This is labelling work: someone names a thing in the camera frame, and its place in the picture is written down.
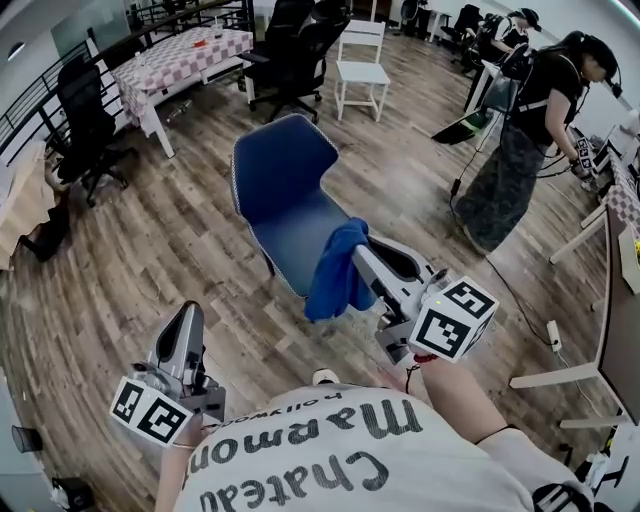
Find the checkered tablecloth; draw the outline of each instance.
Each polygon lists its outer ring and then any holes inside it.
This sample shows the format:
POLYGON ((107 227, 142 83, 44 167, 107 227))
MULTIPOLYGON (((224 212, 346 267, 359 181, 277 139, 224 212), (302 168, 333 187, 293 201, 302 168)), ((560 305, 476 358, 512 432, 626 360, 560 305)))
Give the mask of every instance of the checkered tablecloth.
POLYGON ((150 96, 195 73, 253 48, 253 34, 223 30, 216 39, 210 27, 196 27, 153 46, 142 54, 146 63, 140 71, 135 58, 113 71, 125 114, 134 122, 144 115, 150 96), (193 44, 205 39, 206 46, 193 44))
POLYGON ((616 154, 609 150, 611 168, 613 169, 613 185, 604 197, 604 204, 618 215, 618 218, 631 224, 636 235, 640 234, 640 199, 636 192, 635 179, 624 168, 616 154))

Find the blue towel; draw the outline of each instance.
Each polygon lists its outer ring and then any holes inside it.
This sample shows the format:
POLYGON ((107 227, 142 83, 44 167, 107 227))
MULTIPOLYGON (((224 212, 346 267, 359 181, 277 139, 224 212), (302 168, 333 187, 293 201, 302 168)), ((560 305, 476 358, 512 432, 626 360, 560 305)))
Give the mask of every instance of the blue towel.
POLYGON ((305 316, 315 322, 340 316, 351 304, 359 311, 373 306, 376 297, 351 260, 357 245, 367 245, 369 226, 356 217, 337 228, 324 247, 313 274, 305 316))

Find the white shoe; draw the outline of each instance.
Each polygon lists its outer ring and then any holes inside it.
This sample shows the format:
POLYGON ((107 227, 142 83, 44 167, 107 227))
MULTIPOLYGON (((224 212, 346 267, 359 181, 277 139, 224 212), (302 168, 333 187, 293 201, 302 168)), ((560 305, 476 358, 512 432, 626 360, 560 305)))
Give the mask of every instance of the white shoe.
POLYGON ((340 379, 335 374, 335 372, 328 370, 327 368, 323 368, 321 370, 317 370, 313 374, 313 378, 311 379, 311 383, 314 386, 318 384, 340 384, 340 379))

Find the white sleeve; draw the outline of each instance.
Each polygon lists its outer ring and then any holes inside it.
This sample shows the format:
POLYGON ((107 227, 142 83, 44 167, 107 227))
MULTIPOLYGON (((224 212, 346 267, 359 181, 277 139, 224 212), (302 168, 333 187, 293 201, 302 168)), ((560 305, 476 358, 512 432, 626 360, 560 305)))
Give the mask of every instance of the white sleeve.
POLYGON ((478 443, 478 447, 501 464, 533 493, 549 484, 565 484, 578 490, 593 504, 593 493, 580 483, 571 470, 549 457, 515 428, 501 430, 478 443))
POLYGON ((506 35, 509 33, 511 29, 511 20, 509 18, 505 18, 498 25, 498 31, 496 32, 496 41, 502 41, 506 35))

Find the red bracelet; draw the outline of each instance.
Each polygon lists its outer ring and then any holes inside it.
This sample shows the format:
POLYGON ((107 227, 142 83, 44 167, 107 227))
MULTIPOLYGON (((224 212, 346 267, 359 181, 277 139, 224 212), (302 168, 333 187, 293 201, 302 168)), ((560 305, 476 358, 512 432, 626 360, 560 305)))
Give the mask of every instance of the red bracelet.
POLYGON ((418 364, 428 363, 429 361, 433 361, 434 359, 438 359, 438 356, 434 354, 429 354, 428 356, 419 356, 418 354, 415 354, 413 356, 413 360, 418 364))

